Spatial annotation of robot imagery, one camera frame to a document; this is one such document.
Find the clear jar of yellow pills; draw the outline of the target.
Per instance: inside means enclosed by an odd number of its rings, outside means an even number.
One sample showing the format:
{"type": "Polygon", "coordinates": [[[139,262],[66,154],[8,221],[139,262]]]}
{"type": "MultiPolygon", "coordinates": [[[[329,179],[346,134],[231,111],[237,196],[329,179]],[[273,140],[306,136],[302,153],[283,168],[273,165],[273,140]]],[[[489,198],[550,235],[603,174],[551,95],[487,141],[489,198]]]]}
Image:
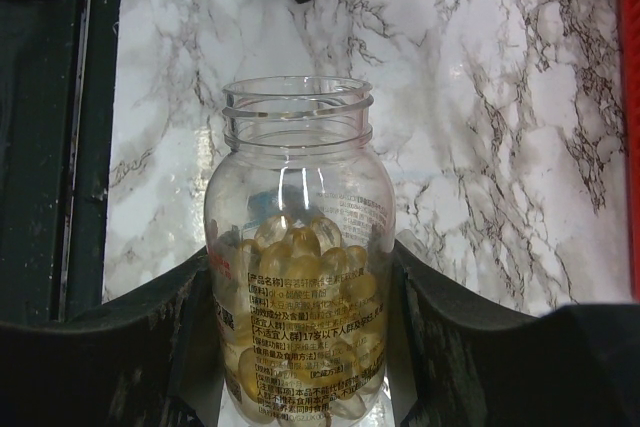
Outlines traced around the clear jar of yellow pills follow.
{"type": "Polygon", "coordinates": [[[371,148],[371,85],[224,90],[229,154],[204,199],[225,384],[252,426],[354,426],[386,370],[395,194],[371,148]]]}

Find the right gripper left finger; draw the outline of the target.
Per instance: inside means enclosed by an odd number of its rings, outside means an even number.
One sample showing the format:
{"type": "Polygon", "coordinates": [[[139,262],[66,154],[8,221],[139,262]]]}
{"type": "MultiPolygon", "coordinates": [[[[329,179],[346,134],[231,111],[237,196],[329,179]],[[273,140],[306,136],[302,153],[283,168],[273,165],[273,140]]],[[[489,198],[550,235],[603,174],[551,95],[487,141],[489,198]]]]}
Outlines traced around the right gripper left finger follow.
{"type": "Polygon", "coordinates": [[[68,322],[1,325],[4,426],[207,426],[204,250],[68,322]]]}

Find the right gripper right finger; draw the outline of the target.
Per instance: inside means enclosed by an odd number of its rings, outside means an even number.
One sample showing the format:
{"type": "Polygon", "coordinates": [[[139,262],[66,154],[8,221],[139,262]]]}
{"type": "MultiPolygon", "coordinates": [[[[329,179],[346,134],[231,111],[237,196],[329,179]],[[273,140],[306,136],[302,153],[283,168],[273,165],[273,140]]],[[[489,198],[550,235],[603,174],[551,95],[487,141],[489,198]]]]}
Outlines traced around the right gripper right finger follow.
{"type": "Polygon", "coordinates": [[[387,372],[400,426],[635,426],[639,308],[533,317],[394,247],[387,372]]]}

